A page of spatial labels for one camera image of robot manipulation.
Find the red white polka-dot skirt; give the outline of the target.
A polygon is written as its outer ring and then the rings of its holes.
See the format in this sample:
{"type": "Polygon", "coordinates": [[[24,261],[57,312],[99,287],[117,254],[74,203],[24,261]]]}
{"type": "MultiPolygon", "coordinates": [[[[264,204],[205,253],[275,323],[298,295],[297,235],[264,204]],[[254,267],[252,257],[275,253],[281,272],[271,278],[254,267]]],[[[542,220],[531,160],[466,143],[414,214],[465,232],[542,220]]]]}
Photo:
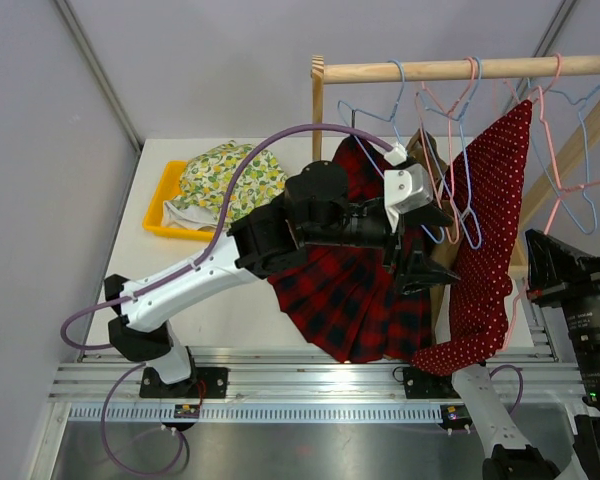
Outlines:
{"type": "Polygon", "coordinates": [[[467,220],[454,264],[460,282],[450,288],[451,339],[412,360],[424,372],[450,375],[487,360],[504,343],[532,116],[532,102],[519,103],[475,137],[446,175],[454,181],[458,209],[470,206],[476,217],[467,220]]]}

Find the tan brown skirt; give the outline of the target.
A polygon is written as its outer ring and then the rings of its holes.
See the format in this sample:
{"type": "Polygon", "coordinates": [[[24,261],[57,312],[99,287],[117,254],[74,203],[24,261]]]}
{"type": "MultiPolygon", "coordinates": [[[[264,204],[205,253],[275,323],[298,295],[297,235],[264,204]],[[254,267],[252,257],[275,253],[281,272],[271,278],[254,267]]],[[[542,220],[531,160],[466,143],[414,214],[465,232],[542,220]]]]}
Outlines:
{"type": "MultiPolygon", "coordinates": [[[[433,185],[438,188],[448,169],[448,165],[441,159],[435,138],[425,130],[418,129],[407,144],[409,154],[429,171],[433,178],[433,185]]],[[[446,238],[441,244],[435,244],[431,258],[442,266],[452,269],[462,238],[453,244],[446,238]]],[[[431,304],[431,329],[432,342],[443,343],[450,339],[448,320],[448,295],[447,286],[439,285],[429,290],[431,304]]]]}

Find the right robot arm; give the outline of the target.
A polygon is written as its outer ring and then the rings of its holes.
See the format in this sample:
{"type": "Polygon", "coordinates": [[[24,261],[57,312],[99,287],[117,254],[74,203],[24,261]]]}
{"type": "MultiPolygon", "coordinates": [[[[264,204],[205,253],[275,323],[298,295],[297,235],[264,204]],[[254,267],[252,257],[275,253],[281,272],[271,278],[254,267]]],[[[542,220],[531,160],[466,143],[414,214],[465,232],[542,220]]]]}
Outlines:
{"type": "Polygon", "coordinates": [[[567,376],[534,385],[533,403],[552,403],[565,415],[572,439],[569,462],[556,466],[520,430],[494,388],[491,369],[448,362],[434,371],[436,389],[456,396],[480,439],[484,479],[600,479],[600,256],[540,230],[525,233],[528,300],[561,310],[575,361],[567,376]]]}

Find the lemon print skirt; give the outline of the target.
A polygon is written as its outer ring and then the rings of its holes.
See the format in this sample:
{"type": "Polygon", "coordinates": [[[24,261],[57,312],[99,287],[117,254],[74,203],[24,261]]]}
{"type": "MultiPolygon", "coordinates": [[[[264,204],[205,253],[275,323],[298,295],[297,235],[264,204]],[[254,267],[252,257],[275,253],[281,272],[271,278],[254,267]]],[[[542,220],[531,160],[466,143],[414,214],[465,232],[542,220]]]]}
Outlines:
{"type": "MultiPolygon", "coordinates": [[[[189,160],[178,180],[179,193],[172,199],[177,207],[196,205],[212,211],[217,225],[224,197],[236,170],[255,148],[234,140],[211,148],[189,160]]],[[[240,174],[232,192],[223,227],[252,210],[268,204],[284,191],[286,172],[268,150],[261,153],[240,174]]]]}

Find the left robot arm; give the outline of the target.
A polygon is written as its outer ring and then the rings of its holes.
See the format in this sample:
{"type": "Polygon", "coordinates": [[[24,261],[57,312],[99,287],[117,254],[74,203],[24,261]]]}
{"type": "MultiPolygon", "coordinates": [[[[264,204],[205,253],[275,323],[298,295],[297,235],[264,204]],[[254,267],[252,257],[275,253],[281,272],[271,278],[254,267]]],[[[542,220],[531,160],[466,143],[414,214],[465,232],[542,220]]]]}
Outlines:
{"type": "Polygon", "coordinates": [[[377,251],[378,266],[401,294],[459,281],[431,259],[418,239],[404,240],[410,226],[448,226],[424,168],[413,163],[384,174],[381,196],[352,202],[346,170],[319,161],[290,177],[281,194],[217,231],[208,247],[143,280],[120,275],[105,280],[116,316],[109,342],[125,359],[142,363],[158,386],[175,397],[193,392],[193,357],[172,332],[179,312],[225,290],[303,267],[313,246],[377,251]]]}

